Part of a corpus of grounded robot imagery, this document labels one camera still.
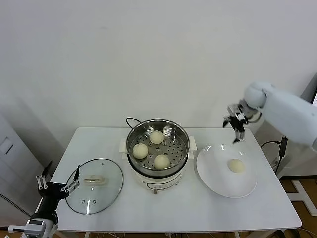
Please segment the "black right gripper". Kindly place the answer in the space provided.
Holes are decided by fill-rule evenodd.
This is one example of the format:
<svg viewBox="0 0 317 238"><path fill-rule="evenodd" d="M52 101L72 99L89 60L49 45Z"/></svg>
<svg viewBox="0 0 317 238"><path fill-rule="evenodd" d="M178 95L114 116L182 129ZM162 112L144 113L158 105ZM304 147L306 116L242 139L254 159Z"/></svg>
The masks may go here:
<svg viewBox="0 0 317 238"><path fill-rule="evenodd" d="M245 129L244 125L248 124L248 119L244 115L225 116L222 127L225 128L228 124L235 130L235 139L233 144L244 141Z"/></svg>

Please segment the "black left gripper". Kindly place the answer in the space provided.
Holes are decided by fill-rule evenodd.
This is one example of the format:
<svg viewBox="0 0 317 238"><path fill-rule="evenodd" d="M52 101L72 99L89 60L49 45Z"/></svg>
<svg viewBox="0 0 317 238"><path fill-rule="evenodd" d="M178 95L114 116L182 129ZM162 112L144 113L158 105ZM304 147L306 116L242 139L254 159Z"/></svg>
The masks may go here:
<svg viewBox="0 0 317 238"><path fill-rule="evenodd" d="M44 167L40 175L36 175L38 184L39 195L42 197L42 201L36 213L34 213L34 219L58 219L57 207L61 200L68 197L68 193L72 193L79 185L79 169L78 165L73 180L69 185L63 183L46 183L46 177L53 161L51 160L46 167Z"/></svg>

